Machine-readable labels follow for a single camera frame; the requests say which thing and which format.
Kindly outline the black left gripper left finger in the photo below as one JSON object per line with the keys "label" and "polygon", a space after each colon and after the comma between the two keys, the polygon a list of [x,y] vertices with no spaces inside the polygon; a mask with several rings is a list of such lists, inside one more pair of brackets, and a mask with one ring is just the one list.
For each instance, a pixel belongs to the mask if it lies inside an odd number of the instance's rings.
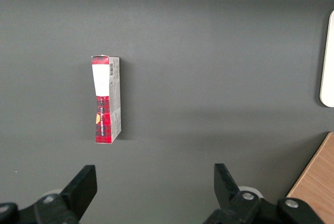
{"label": "black left gripper left finger", "polygon": [[27,208],[1,203],[1,223],[79,223],[96,193],[96,167],[86,165],[60,193],[47,194]]}

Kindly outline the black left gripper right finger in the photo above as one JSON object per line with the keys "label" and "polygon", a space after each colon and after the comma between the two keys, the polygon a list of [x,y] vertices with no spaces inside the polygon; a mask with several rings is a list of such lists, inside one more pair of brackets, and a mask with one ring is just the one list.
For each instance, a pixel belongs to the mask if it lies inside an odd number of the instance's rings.
{"label": "black left gripper right finger", "polygon": [[271,204],[249,190],[240,190],[223,163],[214,165],[216,209],[204,223],[323,223],[311,206],[298,198]]}

